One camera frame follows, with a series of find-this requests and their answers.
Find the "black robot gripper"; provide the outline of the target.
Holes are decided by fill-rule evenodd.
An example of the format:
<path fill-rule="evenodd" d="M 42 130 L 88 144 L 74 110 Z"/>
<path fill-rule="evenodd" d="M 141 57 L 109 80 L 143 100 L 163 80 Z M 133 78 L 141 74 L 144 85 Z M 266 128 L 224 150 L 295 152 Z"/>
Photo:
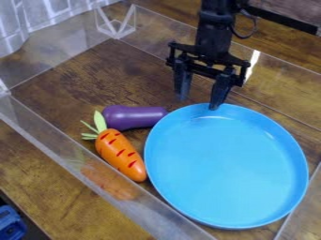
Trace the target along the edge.
<path fill-rule="evenodd" d="M 215 79 L 210 92 L 210 110 L 223 103 L 234 85 L 242 86 L 247 60 L 230 54 L 231 36 L 239 36 L 234 30 L 235 13 L 231 10 L 200 10 L 199 22 L 192 45 L 172 41 L 168 44 L 167 65 L 173 71 L 173 92 L 179 100 L 188 97 L 191 76 Z"/>

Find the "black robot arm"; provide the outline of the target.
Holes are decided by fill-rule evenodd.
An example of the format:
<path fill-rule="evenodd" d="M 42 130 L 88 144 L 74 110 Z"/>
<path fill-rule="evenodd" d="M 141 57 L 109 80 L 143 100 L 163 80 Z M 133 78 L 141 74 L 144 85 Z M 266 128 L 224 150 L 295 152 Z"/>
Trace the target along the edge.
<path fill-rule="evenodd" d="M 194 74 L 215 80 L 210 92 L 210 109 L 219 108 L 231 88 L 242 86 L 246 79 L 247 60 L 230 54 L 235 14 L 248 0 L 202 0 L 195 41 L 192 45 L 172 41 L 167 65 L 172 69 L 173 92 L 180 99 L 188 96 Z"/>

